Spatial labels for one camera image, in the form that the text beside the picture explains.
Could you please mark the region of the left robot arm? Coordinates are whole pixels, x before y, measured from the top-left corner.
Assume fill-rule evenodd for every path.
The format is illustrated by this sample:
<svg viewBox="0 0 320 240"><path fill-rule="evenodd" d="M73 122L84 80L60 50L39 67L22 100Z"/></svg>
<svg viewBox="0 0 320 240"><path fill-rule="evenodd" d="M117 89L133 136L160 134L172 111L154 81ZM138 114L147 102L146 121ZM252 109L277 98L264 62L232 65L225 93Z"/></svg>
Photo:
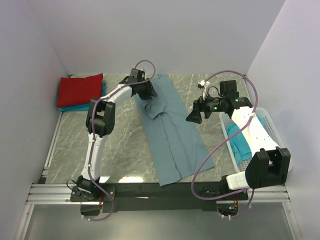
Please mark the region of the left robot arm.
<svg viewBox="0 0 320 240"><path fill-rule="evenodd" d="M115 127L116 108L134 95L138 95L141 100L158 96L142 69L133 68L114 90L90 102L85 122L88 149L84 167L76 180L77 188L88 201L94 201L103 195L99 186L103 148Z"/></svg>

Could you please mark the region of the grey-blue t-shirt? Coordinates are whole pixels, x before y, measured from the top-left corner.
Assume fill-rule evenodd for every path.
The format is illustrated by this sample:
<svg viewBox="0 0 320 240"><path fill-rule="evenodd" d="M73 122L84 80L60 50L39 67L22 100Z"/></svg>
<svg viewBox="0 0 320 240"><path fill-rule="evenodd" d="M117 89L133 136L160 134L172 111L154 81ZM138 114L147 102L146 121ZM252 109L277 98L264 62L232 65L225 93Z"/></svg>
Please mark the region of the grey-blue t-shirt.
<svg viewBox="0 0 320 240"><path fill-rule="evenodd" d="M207 147L193 122L186 121L188 111L167 74L158 74L152 81L157 94L151 100L135 102L153 158L160 186L213 168Z"/></svg>

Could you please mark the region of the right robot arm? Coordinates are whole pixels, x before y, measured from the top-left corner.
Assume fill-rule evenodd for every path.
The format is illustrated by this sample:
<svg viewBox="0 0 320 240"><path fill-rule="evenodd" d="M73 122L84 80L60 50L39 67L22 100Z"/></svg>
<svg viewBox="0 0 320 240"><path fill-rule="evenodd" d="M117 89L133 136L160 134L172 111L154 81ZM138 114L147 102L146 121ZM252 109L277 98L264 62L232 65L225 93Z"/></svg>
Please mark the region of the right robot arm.
<svg viewBox="0 0 320 240"><path fill-rule="evenodd" d="M244 171L224 176L219 182L219 193L209 200L230 200L247 189L260 189L284 185L287 181L291 153L281 148L267 133L256 115L256 107L247 97L241 97L235 80L219 84L218 97L209 95L211 84L201 80L197 84L202 95L193 102L193 109L186 121L202 123L201 114L207 119L211 113L225 113L243 134L252 158Z"/></svg>

